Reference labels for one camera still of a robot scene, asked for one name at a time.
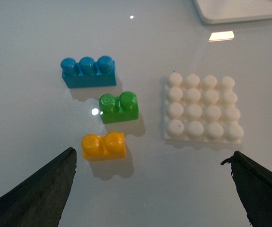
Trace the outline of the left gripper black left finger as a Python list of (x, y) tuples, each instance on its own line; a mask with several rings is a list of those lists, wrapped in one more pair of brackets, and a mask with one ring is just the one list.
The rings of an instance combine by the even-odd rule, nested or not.
[(0, 227), (56, 227), (76, 173), (77, 153), (68, 148), (0, 197)]

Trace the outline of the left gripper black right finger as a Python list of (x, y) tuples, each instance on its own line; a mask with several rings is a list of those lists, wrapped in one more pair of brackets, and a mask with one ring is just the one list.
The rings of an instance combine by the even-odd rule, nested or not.
[(240, 151), (223, 160), (231, 164), (237, 193), (254, 227), (272, 227), (272, 172)]

